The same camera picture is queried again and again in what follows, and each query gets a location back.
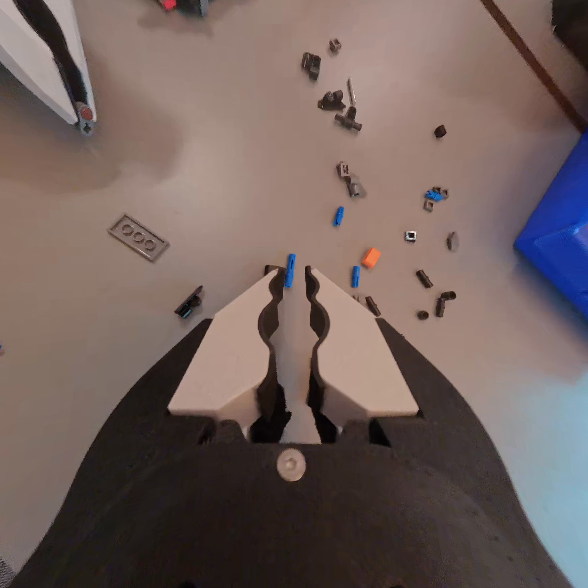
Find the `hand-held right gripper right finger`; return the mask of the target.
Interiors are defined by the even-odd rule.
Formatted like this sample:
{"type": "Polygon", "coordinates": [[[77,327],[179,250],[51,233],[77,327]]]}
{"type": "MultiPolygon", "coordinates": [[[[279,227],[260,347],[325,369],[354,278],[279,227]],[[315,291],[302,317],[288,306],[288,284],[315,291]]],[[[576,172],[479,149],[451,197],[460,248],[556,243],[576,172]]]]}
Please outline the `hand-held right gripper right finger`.
{"type": "Polygon", "coordinates": [[[312,349],[306,404],[335,428],[351,420],[415,417],[419,406],[375,315],[318,269],[305,267],[312,349]]]}

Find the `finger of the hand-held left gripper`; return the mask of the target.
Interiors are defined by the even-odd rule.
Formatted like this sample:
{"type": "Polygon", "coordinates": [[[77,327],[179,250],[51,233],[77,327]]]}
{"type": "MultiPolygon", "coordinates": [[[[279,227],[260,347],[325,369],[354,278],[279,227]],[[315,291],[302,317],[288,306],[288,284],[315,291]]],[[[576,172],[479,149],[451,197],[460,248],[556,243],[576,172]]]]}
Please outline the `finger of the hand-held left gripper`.
{"type": "Polygon", "coordinates": [[[27,1],[1,1],[1,64],[65,122],[77,124],[49,49],[28,24],[27,1]]]}
{"type": "Polygon", "coordinates": [[[73,107],[96,114],[84,46],[72,1],[28,1],[28,24],[49,49],[73,107]]]}

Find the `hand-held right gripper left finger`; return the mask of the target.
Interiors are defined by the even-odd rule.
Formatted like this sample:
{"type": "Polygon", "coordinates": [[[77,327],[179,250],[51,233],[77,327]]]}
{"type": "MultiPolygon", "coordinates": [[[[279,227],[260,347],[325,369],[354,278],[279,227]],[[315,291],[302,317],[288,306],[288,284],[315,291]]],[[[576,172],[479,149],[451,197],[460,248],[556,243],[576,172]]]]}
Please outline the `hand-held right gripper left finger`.
{"type": "Polygon", "coordinates": [[[279,404],[276,354],[284,269],[271,268],[216,313],[169,404],[174,416],[270,422],[279,404]]]}

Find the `grey lego cross-hole connector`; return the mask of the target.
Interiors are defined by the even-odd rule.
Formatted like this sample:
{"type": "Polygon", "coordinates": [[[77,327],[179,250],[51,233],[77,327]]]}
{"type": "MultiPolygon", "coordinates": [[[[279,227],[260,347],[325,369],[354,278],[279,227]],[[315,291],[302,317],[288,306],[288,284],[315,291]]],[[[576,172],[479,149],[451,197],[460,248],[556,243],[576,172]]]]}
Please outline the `grey lego cross-hole connector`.
{"type": "Polygon", "coordinates": [[[79,113],[80,108],[84,105],[90,107],[86,103],[83,103],[80,101],[75,102],[75,111],[77,114],[77,128],[83,136],[91,136],[93,134],[93,131],[94,131],[94,128],[96,125],[96,116],[94,114],[92,107],[90,107],[93,112],[93,119],[92,119],[92,121],[84,121],[81,118],[80,113],[79,113]]]}

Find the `grey lego car model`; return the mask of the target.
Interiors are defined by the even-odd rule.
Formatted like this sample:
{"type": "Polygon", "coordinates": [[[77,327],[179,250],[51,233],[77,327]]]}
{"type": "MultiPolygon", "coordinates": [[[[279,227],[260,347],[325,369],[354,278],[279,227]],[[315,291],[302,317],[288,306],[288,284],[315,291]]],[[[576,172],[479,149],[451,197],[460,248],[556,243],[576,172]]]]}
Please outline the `grey lego car model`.
{"type": "Polygon", "coordinates": [[[180,12],[187,16],[205,18],[212,1],[156,1],[165,12],[180,12]]]}

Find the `black lego wedge panel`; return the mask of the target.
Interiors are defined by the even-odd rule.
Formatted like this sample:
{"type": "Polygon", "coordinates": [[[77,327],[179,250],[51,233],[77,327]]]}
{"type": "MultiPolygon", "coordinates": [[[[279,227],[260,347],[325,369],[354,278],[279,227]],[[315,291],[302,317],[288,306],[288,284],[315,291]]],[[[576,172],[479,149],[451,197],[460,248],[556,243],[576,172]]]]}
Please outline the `black lego wedge panel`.
{"type": "Polygon", "coordinates": [[[201,307],[203,285],[198,286],[174,311],[181,319],[187,319],[196,309],[201,307]]]}

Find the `black lego plate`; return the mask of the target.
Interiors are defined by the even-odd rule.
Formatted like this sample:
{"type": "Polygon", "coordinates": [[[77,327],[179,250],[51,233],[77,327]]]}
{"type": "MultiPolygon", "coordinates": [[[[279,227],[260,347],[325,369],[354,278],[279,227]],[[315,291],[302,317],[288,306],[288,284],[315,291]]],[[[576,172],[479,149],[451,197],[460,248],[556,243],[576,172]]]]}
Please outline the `black lego plate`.
{"type": "Polygon", "coordinates": [[[156,262],[170,247],[167,240],[128,214],[123,214],[107,232],[150,262],[156,262]]]}

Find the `black lego axle connector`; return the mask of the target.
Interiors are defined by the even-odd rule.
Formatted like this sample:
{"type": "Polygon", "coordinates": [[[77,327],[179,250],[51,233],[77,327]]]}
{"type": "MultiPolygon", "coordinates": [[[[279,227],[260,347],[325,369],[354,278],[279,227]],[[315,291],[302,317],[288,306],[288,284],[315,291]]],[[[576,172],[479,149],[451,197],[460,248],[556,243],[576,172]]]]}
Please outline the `black lego axle connector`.
{"type": "Polygon", "coordinates": [[[357,108],[355,106],[350,106],[345,114],[335,114],[334,120],[340,124],[342,128],[360,132],[363,125],[356,121],[356,114],[357,108]]]}

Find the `black toy set box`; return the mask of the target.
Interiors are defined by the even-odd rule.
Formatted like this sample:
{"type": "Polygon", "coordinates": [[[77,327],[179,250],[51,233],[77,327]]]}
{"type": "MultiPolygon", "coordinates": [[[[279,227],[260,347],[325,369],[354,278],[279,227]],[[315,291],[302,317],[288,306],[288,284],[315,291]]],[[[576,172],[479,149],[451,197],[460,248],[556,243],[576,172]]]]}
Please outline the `black toy set box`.
{"type": "Polygon", "coordinates": [[[587,1],[552,1],[551,24],[555,36],[587,65],[587,1]]]}

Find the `blue plastic bin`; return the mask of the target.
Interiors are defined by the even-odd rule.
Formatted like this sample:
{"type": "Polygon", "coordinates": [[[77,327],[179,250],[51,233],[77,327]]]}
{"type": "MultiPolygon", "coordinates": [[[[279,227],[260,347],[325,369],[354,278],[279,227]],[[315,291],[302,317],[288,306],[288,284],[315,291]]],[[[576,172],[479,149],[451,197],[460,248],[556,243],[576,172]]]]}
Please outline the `blue plastic bin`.
{"type": "Polygon", "coordinates": [[[587,132],[570,152],[513,248],[587,319],[587,132]]]}

